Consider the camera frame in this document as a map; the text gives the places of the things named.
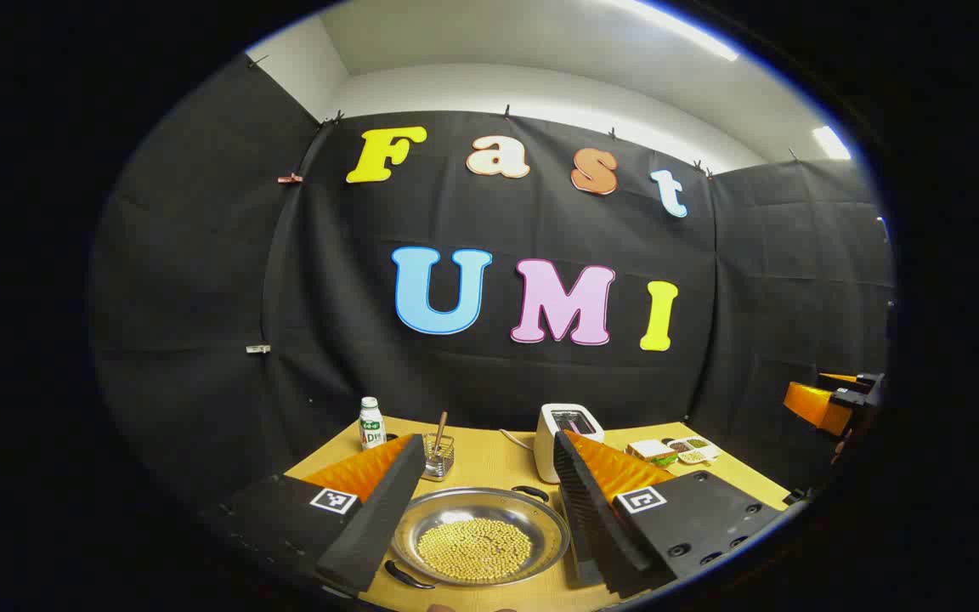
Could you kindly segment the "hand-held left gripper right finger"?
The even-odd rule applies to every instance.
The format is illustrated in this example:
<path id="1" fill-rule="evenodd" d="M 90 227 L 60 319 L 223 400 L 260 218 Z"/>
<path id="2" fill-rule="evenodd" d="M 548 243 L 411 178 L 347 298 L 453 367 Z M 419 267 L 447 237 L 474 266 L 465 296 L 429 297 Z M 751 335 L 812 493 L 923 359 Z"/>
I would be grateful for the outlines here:
<path id="1" fill-rule="evenodd" d="M 622 599 L 694 580 L 781 514 L 710 470 L 672 475 L 572 431 L 555 434 L 554 465 L 576 572 Z"/>

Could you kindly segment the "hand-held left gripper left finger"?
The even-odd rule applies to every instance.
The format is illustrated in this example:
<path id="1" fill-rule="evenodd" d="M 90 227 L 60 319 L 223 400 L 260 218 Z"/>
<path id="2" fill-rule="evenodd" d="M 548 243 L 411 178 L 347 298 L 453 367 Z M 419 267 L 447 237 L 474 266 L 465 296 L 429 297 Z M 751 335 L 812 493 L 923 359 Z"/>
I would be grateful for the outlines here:
<path id="1" fill-rule="evenodd" d="M 420 434 L 294 478 L 272 475 L 201 510 L 230 549 L 288 585 L 369 590 L 424 466 Z"/>

